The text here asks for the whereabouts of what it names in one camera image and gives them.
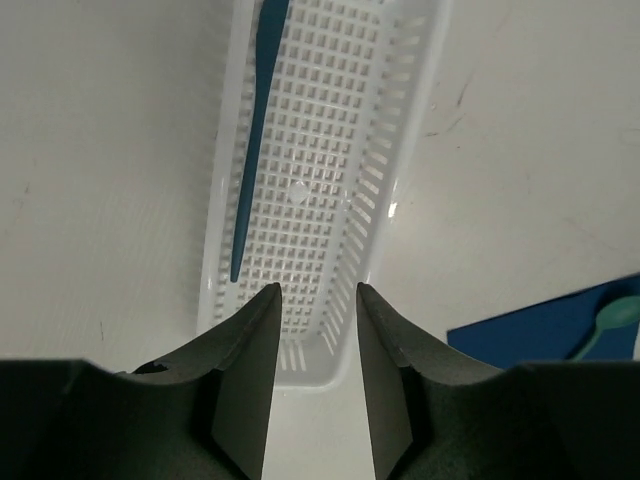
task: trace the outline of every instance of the white plastic basket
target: white plastic basket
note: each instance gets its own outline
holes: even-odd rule
[[[234,4],[198,333],[279,282],[277,386],[326,387],[346,363],[355,288],[369,279],[393,216],[400,166],[413,154],[427,110],[448,10],[448,1],[291,0],[242,270],[232,284],[259,11],[254,0]]]

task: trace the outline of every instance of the blue napkin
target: blue napkin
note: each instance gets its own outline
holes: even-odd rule
[[[449,345],[499,368],[531,360],[562,360],[588,339],[607,303],[640,294],[640,274],[451,330]],[[630,360],[638,324],[609,330],[585,360]]]

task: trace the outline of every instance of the folded blue towel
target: folded blue towel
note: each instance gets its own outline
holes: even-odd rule
[[[451,330],[447,340],[461,352],[499,368],[562,360],[588,339],[604,305],[638,294],[640,274]],[[585,360],[632,359],[637,336],[637,323],[606,331]]]

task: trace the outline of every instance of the black object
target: black object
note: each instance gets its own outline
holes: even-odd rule
[[[501,371],[357,292],[376,478],[640,478],[640,366],[529,364]]]
[[[260,478],[281,291],[133,374],[0,362],[0,478]]]

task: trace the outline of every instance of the spoon handle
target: spoon handle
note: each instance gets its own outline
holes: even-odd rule
[[[578,350],[578,352],[575,355],[572,355],[569,360],[571,360],[572,362],[577,362],[578,360],[582,360],[582,358],[591,351],[591,349],[595,346],[595,344],[598,343],[598,340],[600,340],[601,335],[602,335],[602,330],[600,330],[599,328],[596,328],[594,332],[591,334],[589,341],[587,341],[587,343],[585,343],[584,346],[580,350]]]

